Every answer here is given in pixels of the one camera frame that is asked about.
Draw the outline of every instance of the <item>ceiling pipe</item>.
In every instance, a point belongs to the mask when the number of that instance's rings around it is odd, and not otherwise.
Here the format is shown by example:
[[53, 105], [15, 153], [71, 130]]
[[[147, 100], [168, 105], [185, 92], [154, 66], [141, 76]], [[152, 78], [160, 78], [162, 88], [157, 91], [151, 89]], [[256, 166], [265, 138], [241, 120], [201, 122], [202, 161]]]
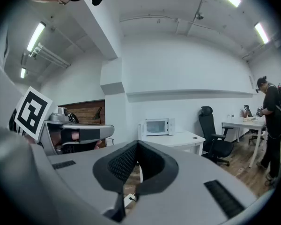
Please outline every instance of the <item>ceiling pipe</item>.
[[54, 63], [55, 65], [62, 67], [62, 68], [68, 68], [71, 64], [67, 61], [63, 60], [61, 57], [56, 55], [55, 53], [51, 52], [47, 48], [45, 48], [40, 43], [38, 46], [33, 50], [31, 54], [29, 54], [29, 57], [36, 58], [37, 56], [41, 56], [42, 58], [48, 60], [51, 63]]
[[81, 47], [79, 47], [75, 42], [73, 42], [71, 39], [69, 39], [69, 37], [64, 34], [58, 27], [53, 26], [52, 22], [50, 22], [49, 20], [47, 20], [41, 13], [39, 13], [34, 7], [32, 7], [29, 3], [26, 2], [26, 5], [35, 13], [38, 15], [38, 17], [41, 18], [41, 20], [43, 20], [46, 24], [54, 27], [54, 29], [61, 35], [63, 36], [69, 43], [71, 43], [72, 45], [74, 45], [76, 48], [78, 48], [80, 51], [82, 51], [83, 53], [85, 52]]
[[192, 23], [194, 26], [198, 26], [198, 27], [202, 27], [202, 28], [206, 28], [206, 29], [216, 31], [215, 29], [212, 29], [212, 28], [209, 28], [209, 27], [206, 27], [206, 26], [202, 26], [202, 25], [198, 25], [198, 24], [196, 24], [194, 22], [191, 22], [191, 21], [188, 21], [188, 20], [184, 20], [184, 19], [181, 19], [181, 18], [172, 18], [172, 17], [162, 16], [162, 15], [147, 15], [147, 16], [130, 17], [130, 18], [125, 18], [125, 19], [120, 20], [120, 23], [130, 21], [130, 20], [135, 20], [135, 19], [143, 19], [143, 18], [166, 18], [166, 19], [170, 19], [170, 20], [173, 20], [173, 21], [176, 21], [176, 22], [178, 21], [178, 19], [180, 19], [180, 21], [186, 21], [188, 23]]
[[262, 49], [263, 47], [265, 48], [269, 48], [269, 45], [266, 45], [266, 44], [260, 44], [258, 46], [256, 46], [253, 50], [249, 51], [245, 56], [242, 57], [243, 60], [252, 60], [254, 55], [260, 50]]
[[200, 12], [202, 3], [203, 3], [203, 0], [200, 0], [198, 9], [197, 9], [197, 11], [196, 11], [196, 13], [195, 13], [195, 16], [194, 16], [193, 20], [192, 20], [191, 26], [190, 26], [190, 28], [189, 28], [187, 34], [186, 34], [187, 37], [188, 37], [188, 36], [190, 35], [190, 33], [191, 33], [192, 25], [197, 21], [197, 14], [199, 14], [199, 12]]

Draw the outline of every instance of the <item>cable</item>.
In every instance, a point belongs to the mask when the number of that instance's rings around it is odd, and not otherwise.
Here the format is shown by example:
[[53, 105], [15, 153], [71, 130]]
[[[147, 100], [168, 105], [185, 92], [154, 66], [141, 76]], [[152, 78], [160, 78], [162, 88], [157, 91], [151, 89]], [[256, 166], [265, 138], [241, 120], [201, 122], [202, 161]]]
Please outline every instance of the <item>cable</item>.
[[[132, 197], [130, 197], [129, 199], [135, 201]], [[136, 202], [136, 201], [135, 201], [135, 202]]]

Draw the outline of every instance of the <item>white wall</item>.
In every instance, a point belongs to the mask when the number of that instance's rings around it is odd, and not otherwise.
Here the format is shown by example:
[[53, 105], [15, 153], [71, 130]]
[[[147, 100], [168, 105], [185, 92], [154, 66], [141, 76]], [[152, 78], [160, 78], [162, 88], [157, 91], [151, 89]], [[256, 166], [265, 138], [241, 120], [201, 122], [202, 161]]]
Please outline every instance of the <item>white wall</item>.
[[[217, 134], [222, 134], [222, 122], [227, 120], [227, 114], [240, 116], [240, 110], [244, 105], [251, 106], [250, 97], [218, 97], [218, 98], [195, 98], [189, 95], [169, 95], [167, 100], [143, 101], [130, 103], [130, 117], [128, 130], [130, 140], [137, 139], [137, 124], [144, 119], [175, 118], [176, 130], [186, 130], [199, 136], [203, 136], [198, 120], [202, 106], [210, 106], [213, 109], [214, 126]], [[227, 141], [236, 139], [236, 129], [229, 130]]]
[[225, 90], [253, 93], [249, 66], [202, 40], [175, 35], [124, 39], [127, 92]]
[[23, 84], [23, 83], [16, 83], [15, 82], [15, 86], [22, 93], [22, 95], [25, 95], [25, 93], [27, 92], [29, 87], [33, 87], [35, 90], [40, 91], [40, 86], [36, 85], [36, 84], [26, 85], [26, 84]]
[[40, 92], [57, 105], [103, 100], [100, 87], [103, 60], [101, 52], [92, 48], [74, 59], [66, 70], [59, 69], [45, 81]]
[[[255, 83], [260, 77], [266, 76], [269, 82], [277, 86], [281, 83], [281, 47], [279, 49], [271, 47], [251, 61], [249, 66]], [[262, 92], [259, 92], [254, 96], [254, 104], [262, 106], [264, 96]]]
[[[228, 114], [239, 117], [244, 105], [252, 106], [249, 66], [198, 40], [164, 34], [127, 37], [122, 60], [130, 140], [137, 139], [140, 121], [157, 118], [176, 118], [183, 130], [203, 135], [201, 106], [213, 108], [216, 132], [221, 134]], [[235, 138], [230, 130], [227, 139]]]

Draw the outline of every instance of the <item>black vent grille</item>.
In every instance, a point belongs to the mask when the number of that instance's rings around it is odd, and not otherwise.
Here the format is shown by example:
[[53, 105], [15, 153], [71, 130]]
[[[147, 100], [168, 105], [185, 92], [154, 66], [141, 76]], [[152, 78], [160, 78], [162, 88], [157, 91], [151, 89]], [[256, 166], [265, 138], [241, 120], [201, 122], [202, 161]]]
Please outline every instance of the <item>black vent grille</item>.
[[62, 162], [62, 163], [55, 163], [52, 164], [52, 167], [56, 170], [56, 169], [60, 169], [60, 168], [64, 168], [64, 167], [69, 167], [76, 164], [73, 160], [70, 161], [66, 161], [66, 162]]
[[206, 182], [204, 185], [229, 219], [244, 210], [244, 207], [219, 181]]

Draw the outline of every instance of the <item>wooden floor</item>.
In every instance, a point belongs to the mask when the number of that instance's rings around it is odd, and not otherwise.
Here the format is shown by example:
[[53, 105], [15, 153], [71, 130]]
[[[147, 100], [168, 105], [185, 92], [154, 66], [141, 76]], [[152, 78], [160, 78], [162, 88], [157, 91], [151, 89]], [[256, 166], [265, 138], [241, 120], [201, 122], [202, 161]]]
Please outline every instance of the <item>wooden floor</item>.
[[[251, 134], [245, 135], [240, 141], [234, 143], [234, 149], [230, 156], [225, 160], [230, 161], [230, 166], [220, 165], [220, 167], [233, 176], [241, 180], [257, 197], [262, 196], [266, 191], [273, 189], [265, 185], [265, 176], [269, 172], [269, 168], [264, 171], [256, 166], [256, 162], [260, 161], [266, 151], [265, 141], [261, 141], [258, 153], [252, 168], [249, 168], [250, 160], [254, 152], [255, 141], [249, 145], [248, 140]], [[140, 169], [135, 167], [133, 173], [124, 185], [124, 196], [135, 193], [135, 187], [141, 182]], [[127, 208], [126, 213], [134, 207], [135, 202], [132, 202]]]

